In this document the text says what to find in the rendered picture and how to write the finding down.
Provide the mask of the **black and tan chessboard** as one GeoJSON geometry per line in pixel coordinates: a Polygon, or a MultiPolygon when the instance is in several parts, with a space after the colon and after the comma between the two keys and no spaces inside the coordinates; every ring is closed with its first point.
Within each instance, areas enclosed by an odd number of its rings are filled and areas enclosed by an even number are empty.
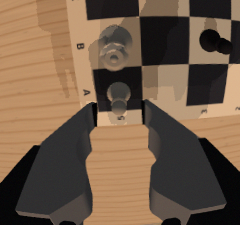
{"type": "Polygon", "coordinates": [[[66,0],[81,109],[98,105],[97,126],[142,123],[148,99],[175,120],[240,114],[240,0],[66,0]],[[110,26],[132,36],[129,62],[109,71],[98,38],[110,26]],[[229,40],[229,55],[199,43],[206,29],[229,40]],[[130,88],[127,110],[115,115],[108,87],[130,88]]]}

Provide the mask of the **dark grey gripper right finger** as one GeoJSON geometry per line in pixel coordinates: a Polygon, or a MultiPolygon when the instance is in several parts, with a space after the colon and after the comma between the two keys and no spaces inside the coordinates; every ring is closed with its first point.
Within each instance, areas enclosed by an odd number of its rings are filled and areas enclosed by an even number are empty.
{"type": "Polygon", "coordinates": [[[206,138],[200,138],[149,100],[141,100],[149,127],[149,208],[181,225],[240,225],[240,171],[206,138]],[[150,121],[150,122],[149,122],[150,121]]]}

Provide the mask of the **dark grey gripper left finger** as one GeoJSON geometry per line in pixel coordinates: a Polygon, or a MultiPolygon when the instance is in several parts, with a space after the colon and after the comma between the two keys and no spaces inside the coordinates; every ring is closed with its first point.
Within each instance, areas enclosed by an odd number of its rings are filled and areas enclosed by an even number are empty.
{"type": "Polygon", "coordinates": [[[59,225],[64,220],[83,225],[93,211],[86,159],[97,113],[97,103],[88,103],[33,145],[2,180],[0,225],[59,225]]]}

